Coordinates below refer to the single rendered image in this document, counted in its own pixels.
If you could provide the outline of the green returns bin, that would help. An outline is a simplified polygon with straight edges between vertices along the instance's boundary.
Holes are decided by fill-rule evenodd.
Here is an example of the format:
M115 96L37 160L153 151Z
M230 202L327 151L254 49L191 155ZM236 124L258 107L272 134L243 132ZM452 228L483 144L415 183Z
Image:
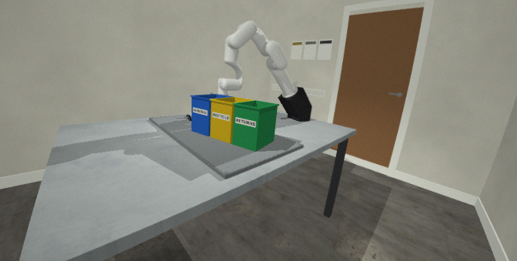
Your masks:
M233 105L233 145L256 152L274 141L279 104L254 100Z

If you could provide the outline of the yellow recycle bin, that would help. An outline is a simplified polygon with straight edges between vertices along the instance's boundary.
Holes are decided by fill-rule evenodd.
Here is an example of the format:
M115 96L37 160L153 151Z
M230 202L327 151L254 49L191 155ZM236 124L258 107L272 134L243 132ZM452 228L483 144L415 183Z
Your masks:
M219 101L220 100L220 101ZM210 137L232 143L234 107L233 103L254 101L237 97L210 99L211 127Z

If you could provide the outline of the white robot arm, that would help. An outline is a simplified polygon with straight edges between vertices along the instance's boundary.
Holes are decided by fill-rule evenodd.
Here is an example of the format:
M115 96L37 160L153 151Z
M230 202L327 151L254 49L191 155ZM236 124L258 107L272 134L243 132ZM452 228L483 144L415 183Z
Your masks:
M282 96L284 98L293 96L298 91L297 87L294 87L298 82L292 84L285 70L288 65L288 60L282 48L277 42L269 41L262 30L259 29L253 21L242 23L238 27L237 32L228 36L225 40L224 62L234 67L236 79L219 79L218 94L228 96L229 91L238 91L242 88L243 74L238 64L238 49L249 39L255 43L263 56L270 56L266 60L266 65L279 84L283 92Z

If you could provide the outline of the blue bin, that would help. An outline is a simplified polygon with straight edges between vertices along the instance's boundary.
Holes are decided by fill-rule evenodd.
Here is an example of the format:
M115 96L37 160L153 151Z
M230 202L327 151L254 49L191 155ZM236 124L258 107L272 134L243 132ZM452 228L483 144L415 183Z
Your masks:
M192 131L204 136L210 136L210 99L228 98L232 96L211 94L196 96L190 95L190 97L192 97Z

